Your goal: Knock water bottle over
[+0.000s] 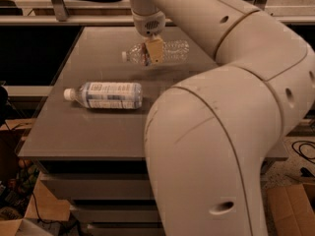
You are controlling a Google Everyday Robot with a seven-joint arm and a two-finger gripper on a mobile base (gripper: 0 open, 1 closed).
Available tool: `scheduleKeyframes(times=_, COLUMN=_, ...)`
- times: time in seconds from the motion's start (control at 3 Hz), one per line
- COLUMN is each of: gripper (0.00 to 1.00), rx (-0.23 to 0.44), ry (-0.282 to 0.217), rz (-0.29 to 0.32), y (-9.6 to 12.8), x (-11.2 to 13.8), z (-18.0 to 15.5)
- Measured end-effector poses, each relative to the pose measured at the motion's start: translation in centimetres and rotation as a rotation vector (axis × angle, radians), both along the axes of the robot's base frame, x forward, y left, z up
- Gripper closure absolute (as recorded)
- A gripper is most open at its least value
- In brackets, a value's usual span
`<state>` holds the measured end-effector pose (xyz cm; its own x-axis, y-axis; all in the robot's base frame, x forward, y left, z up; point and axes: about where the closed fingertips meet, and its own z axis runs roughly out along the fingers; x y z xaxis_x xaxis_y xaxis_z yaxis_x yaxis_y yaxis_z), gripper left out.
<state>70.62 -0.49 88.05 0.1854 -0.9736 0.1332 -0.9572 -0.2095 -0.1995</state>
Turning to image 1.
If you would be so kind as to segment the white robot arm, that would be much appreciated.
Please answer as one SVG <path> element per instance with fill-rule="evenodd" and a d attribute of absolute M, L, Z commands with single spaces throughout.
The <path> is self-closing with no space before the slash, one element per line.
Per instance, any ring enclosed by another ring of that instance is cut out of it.
<path fill-rule="evenodd" d="M 314 52 L 243 0 L 130 0 L 167 16 L 215 67 L 153 104 L 144 149 L 165 236 L 268 236 L 260 171 L 314 101 Z"/>

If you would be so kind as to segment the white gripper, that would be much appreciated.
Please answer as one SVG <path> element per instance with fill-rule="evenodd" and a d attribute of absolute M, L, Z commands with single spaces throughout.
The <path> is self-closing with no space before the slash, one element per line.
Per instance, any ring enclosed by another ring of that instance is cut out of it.
<path fill-rule="evenodd" d="M 143 37 L 160 34 L 165 27 L 165 14 L 161 11 L 146 16 L 133 12 L 132 16 L 137 32 Z M 145 45 L 151 63 L 161 63 L 163 61 L 163 40 L 158 36 L 151 37 L 145 41 Z"/>

